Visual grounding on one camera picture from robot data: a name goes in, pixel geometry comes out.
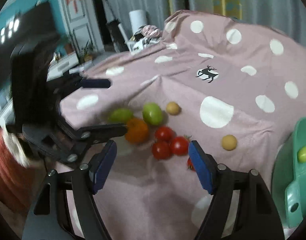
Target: black deer silhouette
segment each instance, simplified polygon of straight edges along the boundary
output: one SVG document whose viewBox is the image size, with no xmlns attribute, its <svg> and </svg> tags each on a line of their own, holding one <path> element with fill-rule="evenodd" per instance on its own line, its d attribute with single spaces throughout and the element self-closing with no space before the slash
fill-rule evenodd
<svg viewBox="0 0 306 240">
<path fill-rule="evenodd" d="M 207 68 L 204 68 L 200 71 L 198 71 L 198 76 L 197 77 L 200 77 L 201 75 L 207 75 L 208 78 L 205 78 L 205 79 L 202 79 L 202 80 L 207 80 L 207 79 L 212 79 L 209 83 L 211 83 L 213 80 L 214 80 L 214 77 L 218 76 L 218 74 L 214 74 L 214 73 L 211 73 L 210 70 L 217 70 L 216 68 L 211 68 L 211 66 L 207 65 Z"/>
</svg>

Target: plant pot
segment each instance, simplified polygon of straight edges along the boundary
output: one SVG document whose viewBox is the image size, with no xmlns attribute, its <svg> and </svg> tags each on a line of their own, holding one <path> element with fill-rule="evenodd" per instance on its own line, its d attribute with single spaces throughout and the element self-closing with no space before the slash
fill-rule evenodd
<svg viewBox="0 0 306 240">
<path fill-rule="evenodd" d="M 72 48 L 72 44 L 70 44 L 70 43 L 65 44 L 64 49 L 66 51 L 66 54 L 68 54 L 68 55 L 71 54 L 74 51 L 74 49 Z"/>
<path fill-rule="evenodd" d="M 87 55 L 84 57 L 84 61 L 87 62 L 87 61 L 90 61 L 93 59 L 93 56 L 92 55 Z"/>
</svg>

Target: green fruit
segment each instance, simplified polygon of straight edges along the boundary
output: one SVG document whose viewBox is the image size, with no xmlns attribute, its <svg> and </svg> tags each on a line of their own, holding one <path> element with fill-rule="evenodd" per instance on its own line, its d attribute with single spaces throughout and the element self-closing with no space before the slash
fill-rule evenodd
<svg viewBox="0 0 306 240">
<path fill-rule="evenodd" d="M 156 103 L 147 103 L 143 107 L 143 119 L 151 125 L 159 125 L 163 121 L 163 112 Z"/>
<path fill-rule="evenodd" d="M 110 122 L 122 122 L 127 123 L 128 120 L 133 118 L 133 112 L 127 108 L 119 108 L 113 111 L 109 116 Z"/>
<path fill-rule="evenodd" d="M 306 146 L 302 147 L 297 153 L 297 158 L 299 163 L 306 162 Z"/>
</svg>

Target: orange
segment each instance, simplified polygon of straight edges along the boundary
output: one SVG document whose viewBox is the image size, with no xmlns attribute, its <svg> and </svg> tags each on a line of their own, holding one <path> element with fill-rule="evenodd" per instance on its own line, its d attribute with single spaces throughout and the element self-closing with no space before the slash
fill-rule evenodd
<svg viewBox="0 0 306 240">
<path fill-rule="evenodd" d="M 149 127 L 141 119 L 132 118 L 127 123 L 125 139 L 132 144 L 140 144 L 149 138 Z"/>
</svg>

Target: metal screw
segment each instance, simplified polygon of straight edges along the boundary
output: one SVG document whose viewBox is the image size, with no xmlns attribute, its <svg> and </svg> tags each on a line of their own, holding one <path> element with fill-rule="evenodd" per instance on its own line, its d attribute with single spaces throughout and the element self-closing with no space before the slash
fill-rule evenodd
<svg viewBox="0 0 306 240">
<path fill-rule="evenodd" d="M 251 170 L 251 174 L 254 176 L 257 176 L 259 174 L 259 172 L 257 170 Z"/>
<path fill-rule="evenodd" d="M 82 164 L 80 165 L 80 170 L 81 170 L 81 171 L 85 171 L 88 167 L 89 167 L 89 165 L 88 165 L 87 163 L 82 163 Z"/>
<path fill-rule="evenodd" d="M 48 176 L 53 176 L 54 174 L 56 174 L 56 170 L 51 170 L 51 171 L 49 171 L 49 173 L 48 173 Z"/>
<path fill-rule="evenodd" d="M 77 155 L 76 154 L 71 154 L 68 157 L 68 162 L 70 162 L 70 163 L 75 162 L 76 160 L 77 160 Z"/>
<path fill-rule="evenodd" d="M 84 132 L 81 134 L 81 138 L 82 139 L 86 139 L 86 138 L 89 138 L 91 136 L 91 133 L 90 132 Z"/>
<path fill-rule="evenodd" d="M 217 168 L 220 170 L 220 171 L 225 171 L 226 170 L 226 166 L 224 164 L 219 164 L 217 165 Z"/>
</svg>

